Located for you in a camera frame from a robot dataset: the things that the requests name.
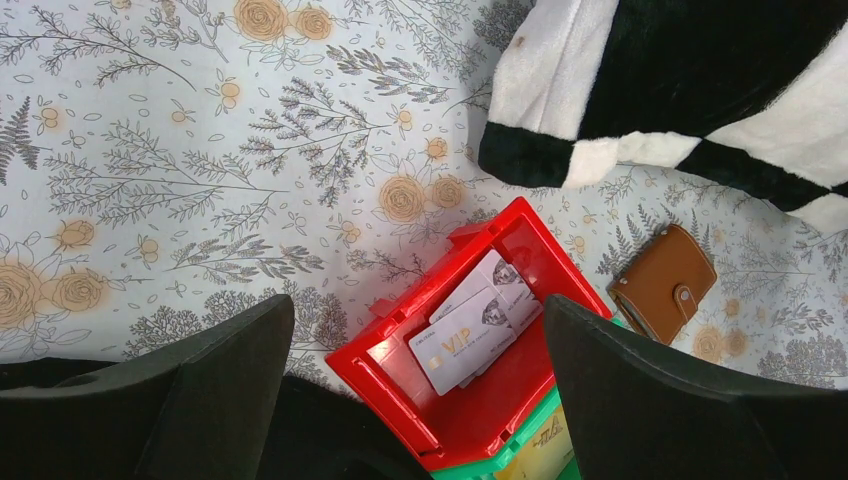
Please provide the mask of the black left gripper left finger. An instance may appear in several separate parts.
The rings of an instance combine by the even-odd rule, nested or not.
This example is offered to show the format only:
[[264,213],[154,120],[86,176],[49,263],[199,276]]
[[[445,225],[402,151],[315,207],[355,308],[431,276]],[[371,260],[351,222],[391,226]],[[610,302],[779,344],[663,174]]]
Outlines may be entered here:
[[1,368],[5,479],[252,479],[295,323],[278,294],[123,362]]

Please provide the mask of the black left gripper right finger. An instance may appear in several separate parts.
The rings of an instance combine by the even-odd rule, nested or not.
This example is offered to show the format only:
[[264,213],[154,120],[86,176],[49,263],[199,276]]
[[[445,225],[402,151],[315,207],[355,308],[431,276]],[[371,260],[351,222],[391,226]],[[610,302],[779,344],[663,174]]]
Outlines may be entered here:
[[584,479],[843,479],[847,394],[715,365],[552,295],[548,352]]

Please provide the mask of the brown leather card holder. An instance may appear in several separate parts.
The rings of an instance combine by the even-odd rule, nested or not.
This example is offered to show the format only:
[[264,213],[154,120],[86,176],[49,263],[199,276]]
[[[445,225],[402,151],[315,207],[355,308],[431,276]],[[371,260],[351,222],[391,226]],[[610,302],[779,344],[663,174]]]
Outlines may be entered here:
[[608,288],[637,333],[671,344],[698,311],[717,273],[694,236],[665,227]]

